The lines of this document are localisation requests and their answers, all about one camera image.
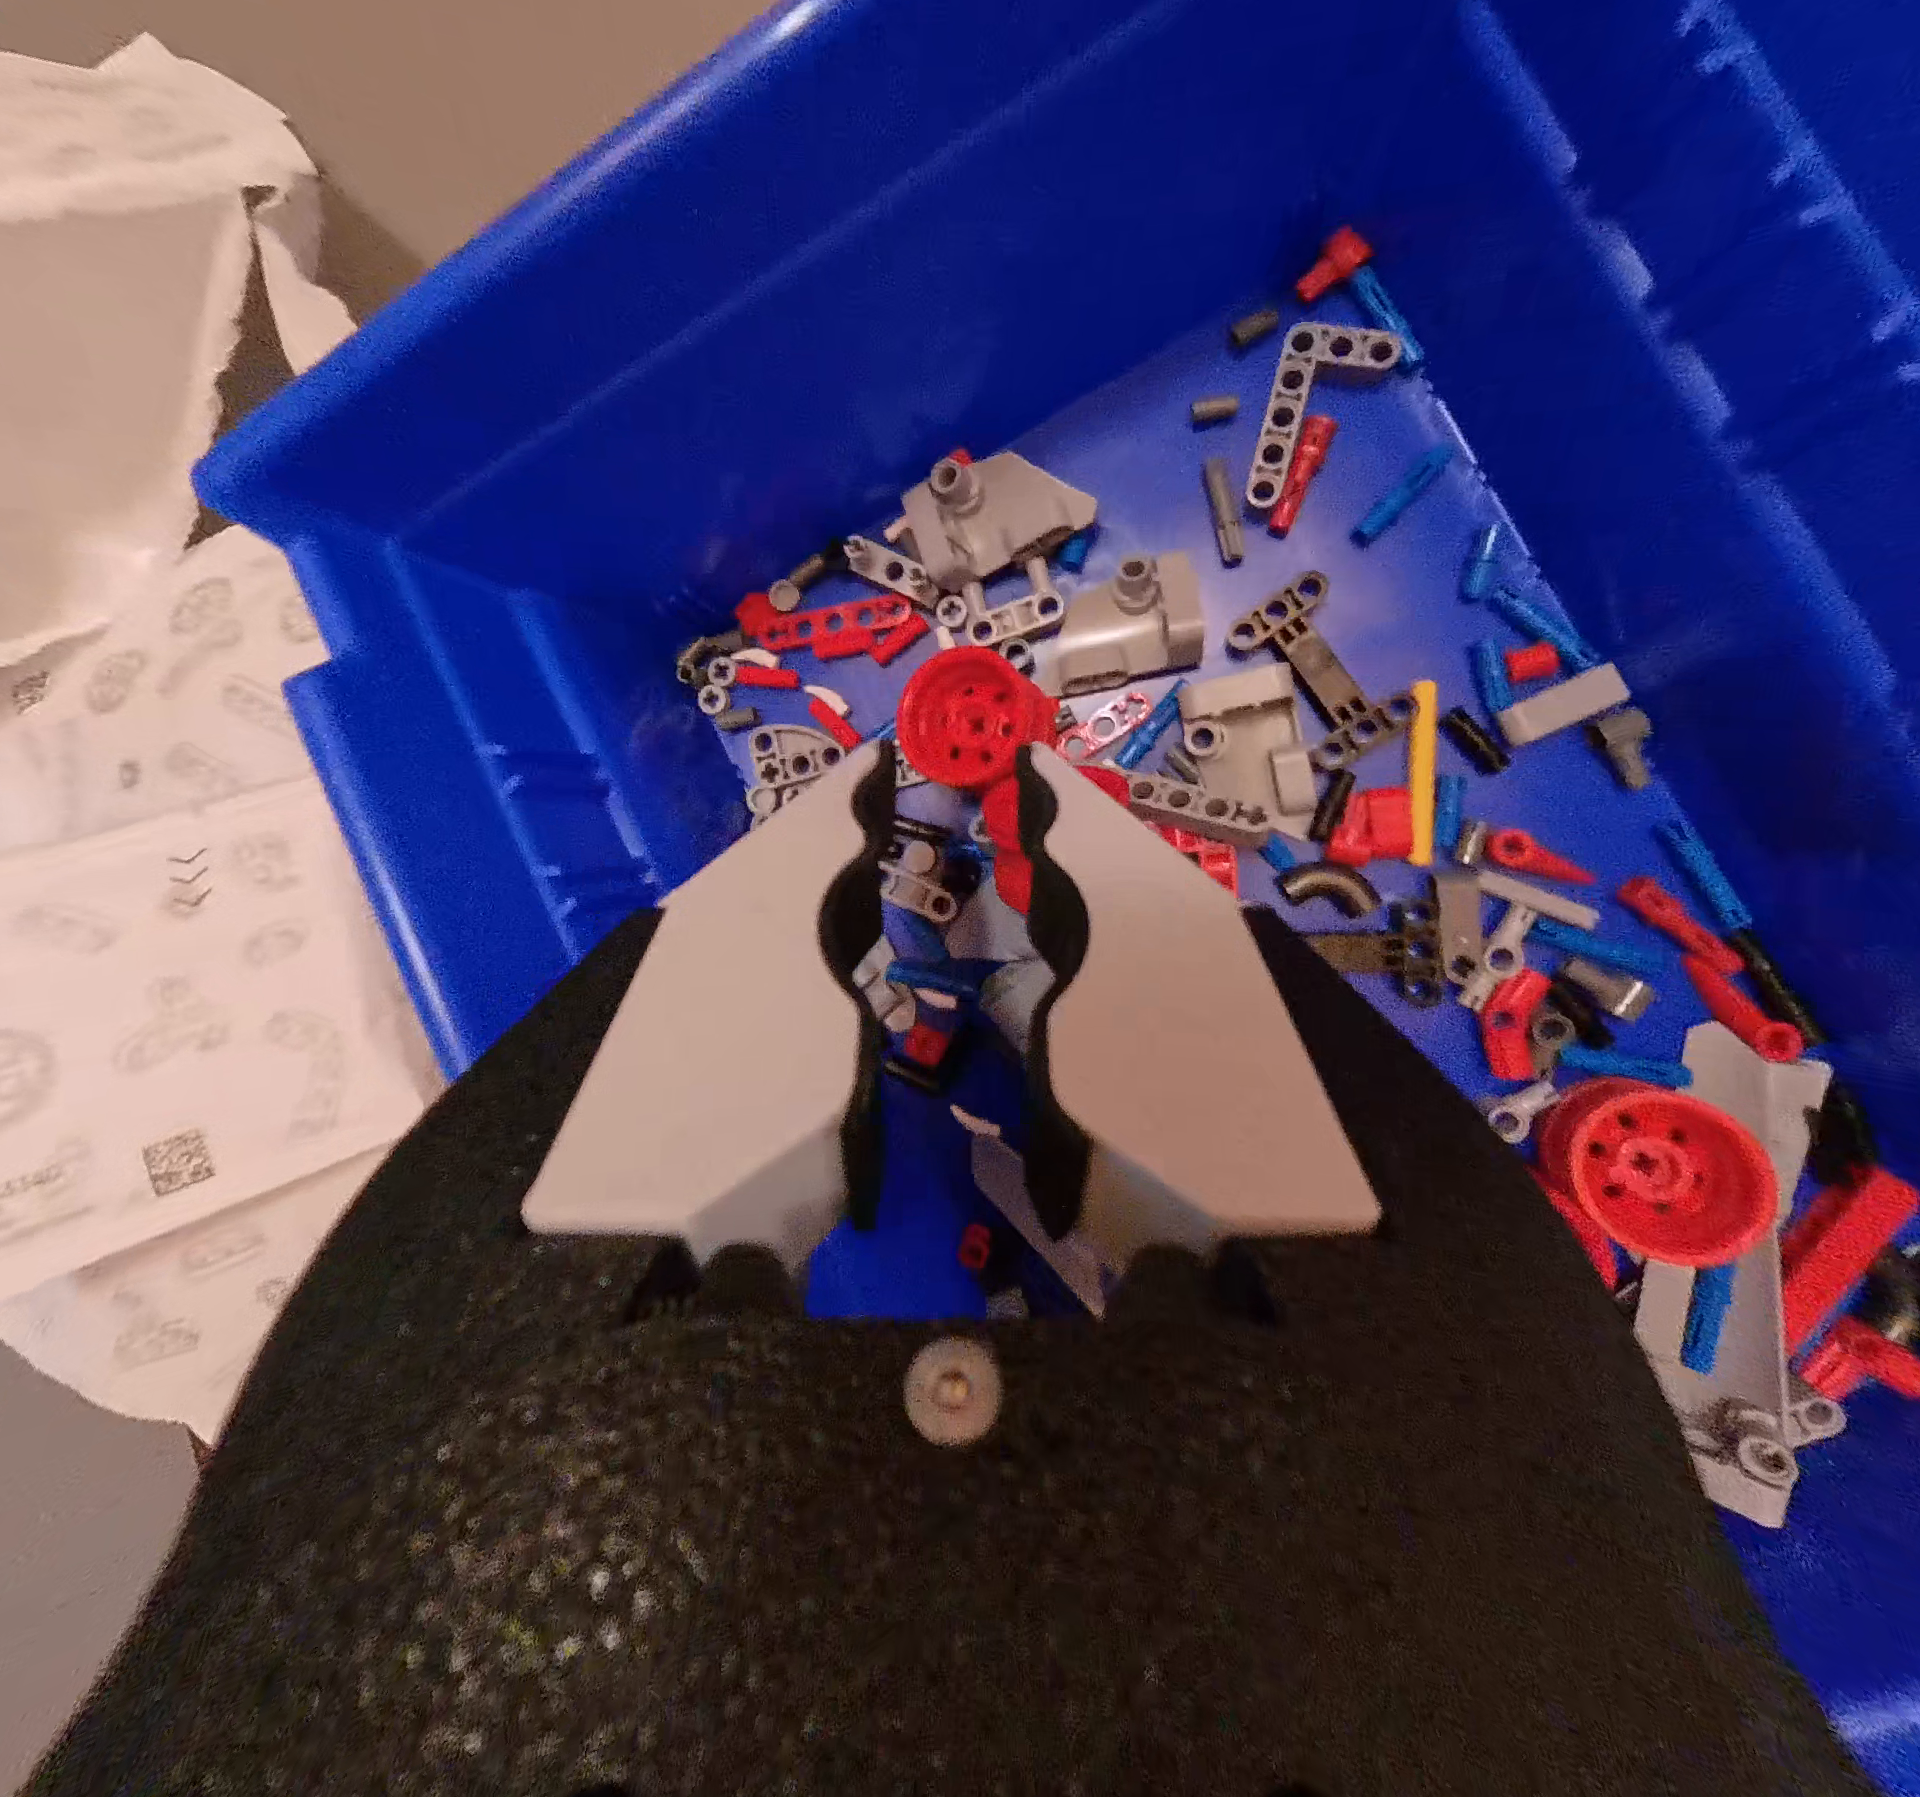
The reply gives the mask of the white printed paper bag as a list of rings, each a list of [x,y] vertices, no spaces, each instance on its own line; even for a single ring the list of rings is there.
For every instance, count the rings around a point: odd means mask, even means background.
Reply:
[[[355,332],[284,113],[144,33],[1,56],[1,661],[83,638],[187,545],[260,280],[302,373]]]
[[[444,1085],[292,723],[322,659],[226,529],[3,717],[3,1344],[203,1444]]]

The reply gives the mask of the grey angled toy beam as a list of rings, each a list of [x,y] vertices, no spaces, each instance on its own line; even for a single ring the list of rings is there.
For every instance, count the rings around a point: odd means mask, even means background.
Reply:
[[[1278,508],[1315,386],[1373,386],[1402,358],[1405,339],[1378,326],[1298,321],[1281,332],[1279,358],[1246,473],[1246,506],[1253,513]]]

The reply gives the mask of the blue plastic bin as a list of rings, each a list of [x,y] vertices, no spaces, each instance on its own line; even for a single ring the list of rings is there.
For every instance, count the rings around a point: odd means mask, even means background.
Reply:
[[[1465,1792],[1657,1789],[1687,1701],[1753,1684],[1775,1785],[1915,1792],[1915,1404],[1867,1391],[1787,1529],[1683,1496],[1567,1242],[1501,1192],[1498,1305],[1367,1257],[1357,1373],[1465,1444],[1513,1362],[1601,1420],[1592,1476],[1508,1449],[1412,1487],[1360,1384],[1300,1437],[1332,1259],[1279,1322],[1146,1320],[1167,1398],[1009,1399],[938,1452],[846,1414],[960,1305],[931,1098],[888,1098],[879,1233],[822,1319],[622,1322],[642,1238],[573,1260],[506,1185],[638,966],[648,908],[745,832],[667,669],[947,443],[1085,481],[1102,540],[1201,529],[1173,389],[1317,223],[1379,226],[1427,371],[1340,411],[1330,503],[1454,418],[1488,483],[1371,551],[1332,510],[1332,641],[1370,678],[1476,624],[1476,503],[1651,719],[1634,797],[1547,740],[1506,777],[1609,870],[1669,797],[1733,870],[1915,1173],[1914,0],[793,0],[303,381],[200,486],[282,545],[329,659],[292,717],[437,1053],[444,1108],[295,1293],[240,1453],[386,1456],[282,1536],[267,1792]]]

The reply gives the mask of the long grey toy panel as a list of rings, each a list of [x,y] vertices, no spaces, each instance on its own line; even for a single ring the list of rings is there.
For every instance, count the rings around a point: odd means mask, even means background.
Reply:
[[[1694,1368],[1681,1353],[1695,1275],[1677,1265],[1644,1266],[1634,1335],[1674,1412],[1704,1496],[1761,1529],[1779,1529],[1800,1475],[1798,1448],[1812,1440],[1805,1408],[1815,1423],[1845,1423],[1834,1402],[1796,1394],[1780,1260],[1780,1223],[1802,1182],[1833,1069],[1818,1058],[1767,1062],[1720,1021],[1695,1023],[1681,1062],[1694,1075],[1689,1098],[1719,1107],[1760,1138],[1777,1175],[1779,1207],[1772,1225],[1733,1263],[1709,1366]]]

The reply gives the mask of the large red toy wheel hub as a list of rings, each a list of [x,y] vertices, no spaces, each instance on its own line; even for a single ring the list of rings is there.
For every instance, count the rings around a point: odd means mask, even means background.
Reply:
[[[1592,1078],[1555,1101],[1534,1136],[1547,1183],[1631,1257],[1720,1266],[1779,1228],[1782,1190],[1763,1140],[1689,1091]]]

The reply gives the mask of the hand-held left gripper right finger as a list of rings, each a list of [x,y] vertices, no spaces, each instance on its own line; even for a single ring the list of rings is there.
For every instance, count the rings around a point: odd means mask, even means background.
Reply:
[[[1236,1238],[1363,1235],[1381,1205],[1248,912],[1045,746],[1017,751],[1027,1196],[1124,1269]]]

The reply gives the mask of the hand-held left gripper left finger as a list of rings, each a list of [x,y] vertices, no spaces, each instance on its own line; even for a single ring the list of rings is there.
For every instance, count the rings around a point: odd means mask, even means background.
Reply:
[[[883,936],[896,749],[867,746],[656,908],[522,1200],[532,1233],[754,1243],[803,1266],[876,1225],[890,1035],[858,985]]]

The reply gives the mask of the small red toy wheel hub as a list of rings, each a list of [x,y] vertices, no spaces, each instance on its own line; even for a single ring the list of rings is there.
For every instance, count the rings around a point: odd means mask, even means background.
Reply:
[[[1042,744],[1053,704],[992,647],[941,649],[908,678],[896,714],[899,754],[925,778],[978,795]]]

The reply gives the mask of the pile of small toy building parts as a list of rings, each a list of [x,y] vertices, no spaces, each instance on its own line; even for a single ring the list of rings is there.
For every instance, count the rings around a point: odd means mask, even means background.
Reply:
[[[1315,393],[1381,386],[1333,384]],[[1618,1075],[1689,1091],[1687,1031],[1720,1021],[1772,1064],[1824,1062],[1808,1004],[1761,943],[1756,916],[1701,832],[1678,811],[1636,808],[1653,784],[1651,723],[1614,662],[1519,579],[1522,551],[1491,519],[1453,439],[1412,452],[1357,519],[1350,543],[1379,538],[1439,494],[1470,508],[1443,540],[1469,541],[1442,585],[1379,584],[1396,627],[1402,685],[1370,693],[1327,641],[1333,579],[1298,563],[1253,602],[1232,581],[1244,529],[1287,536],[1327,459],[1338,420],[1307,411],[1279,504],[1253,513],[1232,456],[1199,456],[1219,565],[1186,551],[1120,551],[1094,523],[1090,489],[1004,451],[954,451],[906,489],[884,536],[844,536],[787,579],[754,590],[731,628],[678,653],[678,678],[739,741],[751,824],[796,801],[846,754],[890,735],[904,786],[974,804],[968,835],[908,823],[881,866],[881,896],[908,940],[861,967],[881,1020],[901,1035],[901,1072],[943,1069],[968,1010],[1021,1036],[1035,992],[1027,859],[1009,777],[970,795],[919,774],[896,714],[912,672],[941,649],[992,647],[1053,699],[1052,741],[1137,821],[1211,881],[1284,909],[1324,906],[1314,931],[1347,972],[1395,976],[1409,1010],[1474,1017],[1476,1062],[1501,1093],[1488,1124],[1532,1147],[1545,1108],[1578,1082]],[[1436,850],[1406,859],[1409,690],[1438,684]],[[1830,1078],[1791,1211],[1780,1223],[1787,1368],[1800,1398],[1845,1399],[1880,1384],[1915,1396],[1915,1348],[1854,1303],[1915,1217],[1915,1190],[1869,1156],[1855,1104]],[[1536,1171],[1604,1281],[1644,1260],[1611,1243]],[[1815,1423],[1821,1444],[1843,1424]]]

